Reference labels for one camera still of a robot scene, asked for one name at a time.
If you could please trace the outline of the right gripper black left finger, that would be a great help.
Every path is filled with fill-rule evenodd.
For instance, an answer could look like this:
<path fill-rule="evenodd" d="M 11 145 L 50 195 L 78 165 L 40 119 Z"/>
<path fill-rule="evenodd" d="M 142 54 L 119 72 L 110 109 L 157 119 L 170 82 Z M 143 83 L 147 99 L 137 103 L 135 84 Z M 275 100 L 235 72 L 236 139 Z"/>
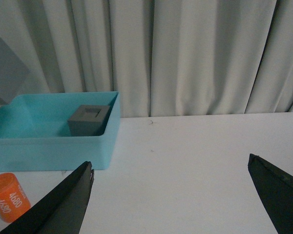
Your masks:
<path fill-rule="evenodd" d="M 89 203 L 94 170 L 82 163 L 1 234 L 78 234 Z"/>

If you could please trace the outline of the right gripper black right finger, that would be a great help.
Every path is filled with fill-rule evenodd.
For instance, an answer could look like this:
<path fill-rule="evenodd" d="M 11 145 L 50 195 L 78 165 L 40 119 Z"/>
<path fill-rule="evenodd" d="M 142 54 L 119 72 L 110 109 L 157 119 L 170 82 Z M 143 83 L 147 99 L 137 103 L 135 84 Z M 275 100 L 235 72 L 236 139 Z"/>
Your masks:
<path fill-rule="evenodd" d="M 293 234 L 293 176 L 254 154 L 248 171 L 276 231 Z"/>

